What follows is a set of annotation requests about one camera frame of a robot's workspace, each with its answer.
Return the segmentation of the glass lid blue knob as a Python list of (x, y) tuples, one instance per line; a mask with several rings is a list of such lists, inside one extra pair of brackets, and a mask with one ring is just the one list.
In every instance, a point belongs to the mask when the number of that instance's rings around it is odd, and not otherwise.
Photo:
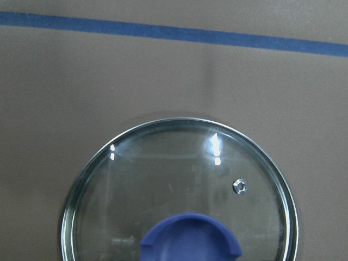
[(66, 199), (63, 260), (295, 260), (297, 211), (275, 162), (217, 122), (171, 118), (104, 145)]

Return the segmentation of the brown paper table mat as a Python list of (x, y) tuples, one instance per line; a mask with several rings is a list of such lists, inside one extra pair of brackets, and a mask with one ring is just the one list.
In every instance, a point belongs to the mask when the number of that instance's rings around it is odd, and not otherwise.
[(200, 117), (282, 170), (297, 260), (347, 258), (347, 58), (1, 26), (1, 260), (60, 260), (65, 197), (133, 126)]

